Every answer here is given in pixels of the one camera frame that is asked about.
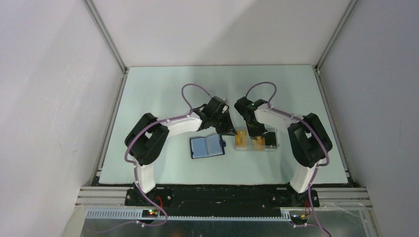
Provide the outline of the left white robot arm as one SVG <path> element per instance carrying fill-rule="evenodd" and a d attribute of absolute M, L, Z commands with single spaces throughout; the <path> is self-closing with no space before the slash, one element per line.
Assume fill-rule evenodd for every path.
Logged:
<path fill-rule="evenodd" d="M 124 160 L 134 167 L 134 184 L 139 189 L 137 199 L 143 205 L 152 205 L 156 199 L 154 162 L 166 140 L 187 132 L 214 128 L 221 136 L 235 136 L 229 105 L 214 96 L 206 104 L 192 108 L 188 113 L 171 118 L 157 118 L 144 114 L 125 138 Z"/>

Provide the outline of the blue card holder wallet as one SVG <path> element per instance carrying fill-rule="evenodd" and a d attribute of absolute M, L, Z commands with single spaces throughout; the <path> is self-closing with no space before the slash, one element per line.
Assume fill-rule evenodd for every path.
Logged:
<path fill-rule="evenodd" d="M 191 159 L 210 158 L 225 155 L 226 142 L 221 135 L 189 139 Z"/>

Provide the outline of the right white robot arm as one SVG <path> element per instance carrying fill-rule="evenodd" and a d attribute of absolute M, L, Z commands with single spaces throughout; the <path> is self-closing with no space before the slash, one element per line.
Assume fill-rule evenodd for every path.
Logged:
<path fill-rule="evenodd" d="M 238 99 L 234 105 L 243 117 L 248 135 L 255 140 L 266 138 L 270 126 L 287 134 L 297 166 L 293 172 L 288 191 L 288 202 L 301 206 L 307 200 L 306 190 L 313 183 L 319 167 L 330 163 L 329 151 L 333 145 L 319 117 L 314 113 L 301 116 L 273 108 L 267 101 L 255 102 L 247 97 Z"/>

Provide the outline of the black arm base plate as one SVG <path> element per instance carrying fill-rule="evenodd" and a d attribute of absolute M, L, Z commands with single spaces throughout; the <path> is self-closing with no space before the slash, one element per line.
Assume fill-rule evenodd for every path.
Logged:
<path fill-rule="evenodd" d="M 143 197 L 139 189 L 127 190 L 126 206 L 151 206 L 154 201 L 168 216 L 276 217 L 281 208 L 319 207 L 315 190 L 297 193 L 279 185 L 163 185 Z"/>

